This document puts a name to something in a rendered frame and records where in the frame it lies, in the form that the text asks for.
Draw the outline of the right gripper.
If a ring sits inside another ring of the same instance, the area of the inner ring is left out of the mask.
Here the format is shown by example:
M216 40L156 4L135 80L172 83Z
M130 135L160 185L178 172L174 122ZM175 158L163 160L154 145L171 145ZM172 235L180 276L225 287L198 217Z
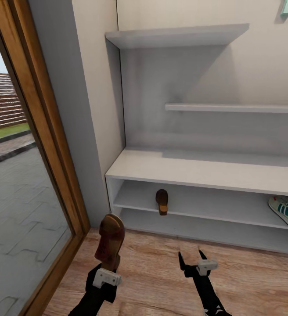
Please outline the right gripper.
M199 250L202 259L207 260L206 256L203 254L201 250ZM179 252L179 260L180 260L180 269L184 270L185 277L192 277L197 288L197 291L205 287L212 287L208 275L210 274L210 270L207 270L207 275L201 276L196 270L197 265L185 265L181 253Z

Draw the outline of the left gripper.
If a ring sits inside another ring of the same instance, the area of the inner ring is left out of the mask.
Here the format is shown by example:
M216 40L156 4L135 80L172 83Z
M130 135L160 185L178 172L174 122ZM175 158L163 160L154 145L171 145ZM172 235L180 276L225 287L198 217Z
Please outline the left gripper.
M100 289L93 287L95 274L97 270L100 268L101 268L101 264L96 266L93 270L91 270L88 273L89 275L87 277L87 284L86 284L87 293L85 296L83 296L83 298L90 299L94 303L96 307L96 315L100 306L103 304L104 300L108 301L111 304L113 303L116 296L116 290L117 290L117 286L112 286L108 283L105 283L104 285L102 285Z

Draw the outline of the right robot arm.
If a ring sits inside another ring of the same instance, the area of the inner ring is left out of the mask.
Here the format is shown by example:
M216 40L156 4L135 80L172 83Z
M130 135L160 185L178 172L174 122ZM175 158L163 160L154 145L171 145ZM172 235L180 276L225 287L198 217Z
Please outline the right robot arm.
M208 312L205 316L230 316L225 312L225 309L219 298L216 296L208 275L211 270L218 268L218 261L215 259L207 259L201 250L199 250L202 257L197 260L197 265L185 265L181 253L179 252L180 269L184 270L185 277L192 277L202 300L202 305Z

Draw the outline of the sandal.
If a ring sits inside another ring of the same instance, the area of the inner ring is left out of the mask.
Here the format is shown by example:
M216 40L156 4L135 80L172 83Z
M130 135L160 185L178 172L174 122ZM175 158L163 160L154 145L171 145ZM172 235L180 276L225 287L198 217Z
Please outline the sandal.
M120 263L118 252L125 237L121 219L117 215L107 214L101 221L99 234L101 239L95 258L102 262L101 268L114 272Z
M167 215L168 211L168 193L164 189L159 189L158 192L156 193L156 201L159 205L159 214L161 216Z

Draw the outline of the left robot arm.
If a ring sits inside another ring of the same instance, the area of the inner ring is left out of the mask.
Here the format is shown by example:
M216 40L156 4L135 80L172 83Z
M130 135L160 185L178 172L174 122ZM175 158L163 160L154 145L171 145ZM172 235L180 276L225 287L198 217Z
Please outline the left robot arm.
M67 316L96 316L104 300L113 303L122 275L101 268L101 264L88 273L87 293Z

